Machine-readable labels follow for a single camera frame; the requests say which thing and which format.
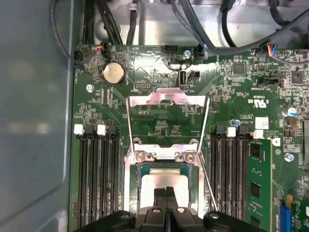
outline white connector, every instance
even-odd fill
[[[74,134],[83,135],[84,134],[84,127],[82,124],[75,124],[74,125]]]

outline white slot latch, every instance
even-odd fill
[[[264,139],[264,130],[254,130],[254,132],[251,132],[250,135],[254,139]]]
[[[106,134],[106,126],[105,125],[98,125],[97,134],[98,135],[105,135]]]
[[[83,135],[84,134],[84,127],[82,124],[75,124],[74,125],[74,134]]]
[[[228,127],[226,131],[227,137],[236,137],[236,127]]]

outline capacitor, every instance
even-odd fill
[[[294,107],[284,108],[282,110],[282,115],[284,117],[295,117],[297,115],[297,110]]]
[[[241,125],[241,122],[238,119],[232,119],[230,120],[230,124],[232,127],[239,127]]]
[[[291,153],[286,153],[286,154],[284,155],[284,159],[285,159],[285,161],[287,161],[287,162],[292,162],[292,161],[294,160],[294,155],[291,154]]]

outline connector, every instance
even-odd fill
[[[292,211],[286,205],[280,206],[280,232],[292,231]]]

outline wire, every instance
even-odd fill
[[[176,6],[176,0],[171,0],[171,5],[172,5],[172,10],[178,19],[178,21],[186,28],[193,36],[194,38],[198,41],[200,45],[203,45],[203,41],[201,40],[200,36],[197,34],[197,32],[191,27],[191,25],[185,20],[185,18],[182,16],[180,11],[178,10]]]
[[[97,5],[98,11],[101,15],[105,30],[107,32],[107,35],[108,35],[108,38],[110,39],[111,44],[117,44],[116,38],[115,38],[114,33],[112,31],[112,28],[110,26],[110,23],[107,19],[107,16],[105,15],[105,12],[104,12],[99,0],[96,0],[96,5]]]
[[[309,64],[309,60],[306,60],[306,61],[301,61],[301,62],[291,62],[291,61],[286,61],[284,59],[281,59],[281,58],[278,58],[276,56],[276,49],[277,49],[277,45],[268,45],[268,54],[269,54],[269,57],[273,58],[274,60],[278,61],[278,62],[281,62],[282,64],[286,64],[286,65],[304,65],[304,64]]]
[[[106,0],[101,0],[100,2],[101,2],[101,6],[102,6],[103,10],[105,11],[107,21],[111,25],[111,28],[112,28],[113,33],[115,35],[117,44],[123,44],[121,36],[120,36],[120,32],[119,32],[118,27],[117,27],[117,24],[115,22],[115,19],[114,19],[112,13],[111,13],[110,8],[108,7],[108,4],[106,3]]]
[[[137,4],[138,0],[133,0],[132,3]],[[132,45],[135,35],[135,29],[137,24],[137,12],[135,10],[131,10],[130,12],[130,27],[126,37],[126,45]]]
[[[58,46],[60,47],[62,53],[65,55],[66,58],[68,58],[71,62],[73,62],[77,65],[83,65],[83,64],[89,62],[95,56],[96,52],[94,51],[94,52],[90,53],[84,60],[76,60],[69,55],[69,53],[66,51],[65,47],[63,46],[63,44],[61,42],[61,38],[59,36],[57,26],[56,26],[55,9],[56,9],[57,3],[58,3],[58,0],[52,0],[51,7],[50,7],[50,15],[49,15],[50,21],[51,21],[51,27],[52,27],[53,34],[54,34],[54,37],[56,39],[56,42],[57,42]]]
[[[278,0],[269,0],[269,9],[270,14],[272,18],[275,20],[275,22],[280,25],[281,27],[286,26],[290,23],[279,11],[277,6],[279,5]],[[306,32],[302,30],[298,26],[294,26],[290,28],[290,31],[296,33],[303,41],[304,47],[308,48],[308,41],[306,40]]]
[[[220,56],[229,56],[229,55],[235,55],[242,52],[245,52],[247,50],[259,47],[262,44],[269,43],[272,40],[275,40],[276,38],[282,36],[284,33],[286,33],[291,27],[296,25],[299,21],[303,20],[307,16],[309,16],[309,9],[305,10],[303,13],[301,13],[298,17],[296,17],[294,20],[292,20],[288,25],[281,28],[280,30],[272,33],[271,35],[258,40],[254,43],[242,46],[242,47],[232,47],[232,48],[222,48],[218,49],[216,48],[213,43],[211,42],[210,38],[205,33],[203,27],[201,26],[201,23],[198,20],[197,15],[195,14],[191,3],[189,0],[181,0],[181,5],[183,8],[183,11],[191,24],[192,28],[198,33],[198,35],[201,37],[204,44],[208,47],[208,49]]]
[[[222,18],[221,18],[221,28],[222,28],[222,33],[223,33],[223,36],[225,38],[225,41],[227,42],[227,44],[230,46],[230,47],[237,47],[231,36],[230,36],[230,33],[228,32],[228,28],[227,28],[227,13],[228,11],[224,11],[222,12]]]

